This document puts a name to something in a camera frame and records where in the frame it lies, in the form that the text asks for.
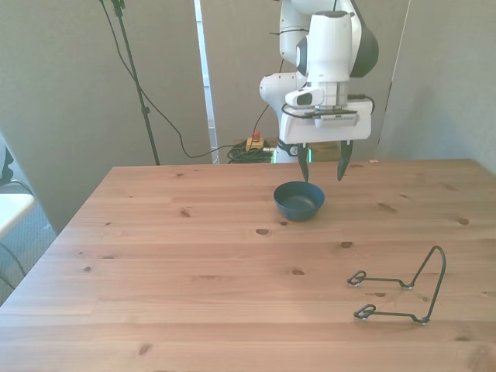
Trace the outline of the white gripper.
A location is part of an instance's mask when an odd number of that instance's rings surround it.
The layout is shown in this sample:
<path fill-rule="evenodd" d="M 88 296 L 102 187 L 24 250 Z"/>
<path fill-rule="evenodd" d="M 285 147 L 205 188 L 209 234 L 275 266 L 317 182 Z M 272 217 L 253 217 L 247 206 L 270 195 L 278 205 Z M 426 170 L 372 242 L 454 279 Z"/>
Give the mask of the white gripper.
<path fill-rule="evenodd" d="M 346 111 L 337 114 L 319 115 L 308 110 L 284 108 L 279 129 L 283 142 L 298 144 L 298 164 L 304 182 L 309 180 L 305 143 L 342 141 L 337 167 L 337 179 L 341 181 L 352 157 L 352 140 L 365 140 L 370 134 L 371 100 L 367 98 L 349 101 Z"/>

